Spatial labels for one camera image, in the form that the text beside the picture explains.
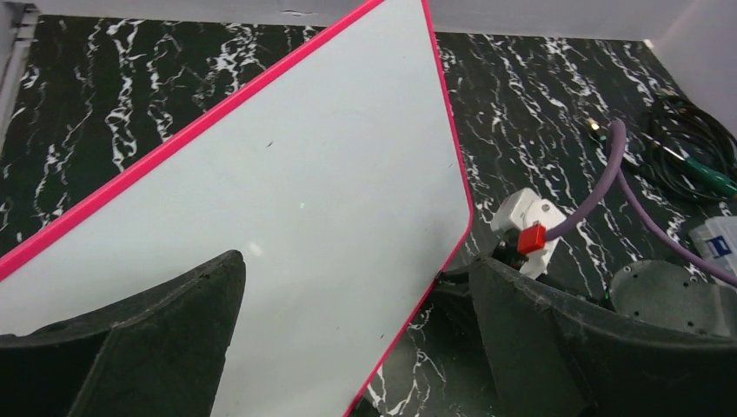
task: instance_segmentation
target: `whiteboard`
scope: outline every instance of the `whiteboard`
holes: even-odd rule
[[[365,3],[0,259],[0,334],[237,249],[212,415],[345,413],[470,225],[428,16]]]

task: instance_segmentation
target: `coiled black cable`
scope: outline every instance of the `coiled black cable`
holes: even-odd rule
[[[659,94],[647,113],[646,133],[663,147],[682,149],[696,161],[737,180],[737,140],[719,121],[685,97],[669,92]],[[671,196],[699,204],[732,201],[688,178],[683,164],[662,147],[648,146],[642,158],[644,167],[625,165]]]

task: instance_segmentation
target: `purple cable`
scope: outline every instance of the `purple cable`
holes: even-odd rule
[[[596,204],[604,199],[604,195],[611,187],[614,180],[610,178],[610,172],[614,171],[614,178],[616,178],[617,183],[619,183],[625,197],[627,198],[627,201],[640,217],[640,220],[645,223],[645,227],[658,236],[658,238],[668,245],[676,254],[683,257],[686,261],[694,264],[698,269],[713,275],[715,278],[720,279],[733,287],[737,287],[737,276],[730,274],[725,269],[704,261],[699,256],[691,253],[688,249],[683,248],[678,242],[671,239],[666,232],[659,228],[655,222],[653,222],[653,219],[650,218],[647,211],[645,211],[645,209],[640,205],[640,202],[637,201],[637,196],[634,195],[634,192],[627,184],[627,180],[621,172],[620,164],[621,159],[624,156],[626,142],[627,130],[625,129],[624,123],[621,120],[614,120],[612,124],[609,125],[609,130],[607,132],[607,145],[612,147],[612,152],[609,154],[609,160],[607,162],[607,168],[604,169],[604,174],[596,184],[596,187],[594,187],[591,195],[583,202],[583,204],[577,208],[576,211],[566,219],[566,221],[555,228],[551,228],[545,234],[545,240],[550,241],[556,237],[566,234],[569,230],[575,227],[576,223],[591,213],[591,211],[596,207]]]
[[[604,168],[604,174],[601,174],[601,178],[594,186],[591,194],[586,197],[581,206],[577,208],[572,215],[570,215],[563,223],[547,230],[545,232],[545,242],[550,242],[557,239],[570,230],[573,230],[576,224],[581,222],[589,213],[594,211],[596,206],[604,200],[604,195],[607,194],[609,189],[614,184],[614,180],[617,178],[617,173],[620,172],[621,160],[624,157],[624,147],[627,143],[624,141],[611,141],[611,137],[624,137],[627,138],[627,129],[624,127],[624,123],[621,120],[614,120],[609,125],[607,132],[607,146],[611,146],[612,151],[609,152],[609,159],[607,161],[607,167]]]

